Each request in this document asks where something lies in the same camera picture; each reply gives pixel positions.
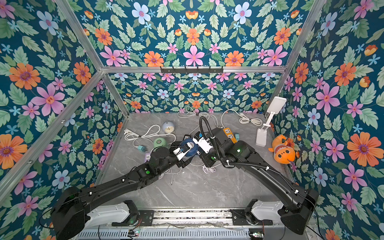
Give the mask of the blue meat grinder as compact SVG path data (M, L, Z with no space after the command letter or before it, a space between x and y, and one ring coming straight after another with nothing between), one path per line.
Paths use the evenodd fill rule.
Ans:
M183 158L191 158L197 154L198 145L194 143L192 138L188 138L181 142L180 151Z

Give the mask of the green charger adapter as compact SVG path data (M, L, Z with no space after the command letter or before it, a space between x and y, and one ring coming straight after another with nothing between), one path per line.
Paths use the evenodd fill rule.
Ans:
M142 153L145 153L147 151L147 148L145 146L142 146L142 145L139 145L137 146L137 149L142 152Z

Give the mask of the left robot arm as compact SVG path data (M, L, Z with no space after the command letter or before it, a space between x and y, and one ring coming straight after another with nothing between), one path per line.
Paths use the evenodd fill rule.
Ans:
M173 166L184 168L191 163L178 159L171 149L160 147L150 155L150 160L132 168L127 174L95 187L66 189L51 210L51 220L57 240L68 240L79 234L91 221L91 211L123 194L142 189L159 179Z

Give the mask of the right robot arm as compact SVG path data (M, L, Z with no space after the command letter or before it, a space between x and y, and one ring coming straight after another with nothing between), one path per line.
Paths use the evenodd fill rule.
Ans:
M242 169L278 198L275 202L252 200L245 209L247 221L253 225L261 221L277 221L293 233L303 235L317 210L319 193L290 181L246 142L234 143L223 129L212 129L207 118L200 117L199 127L193 141L199 147L198 155L207 168L219 162L227 169Z

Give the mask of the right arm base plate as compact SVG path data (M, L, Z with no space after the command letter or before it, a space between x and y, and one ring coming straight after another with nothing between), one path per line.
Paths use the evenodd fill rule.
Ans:
M250 211L245 209L231 209L234 226L272 226L271 220L259 220Z

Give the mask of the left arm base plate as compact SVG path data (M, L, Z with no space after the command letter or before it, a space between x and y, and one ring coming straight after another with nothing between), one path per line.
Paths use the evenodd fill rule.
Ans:
M139 210L129 216L121 223L112 223L113 227L148 227L152 226L155 211Z

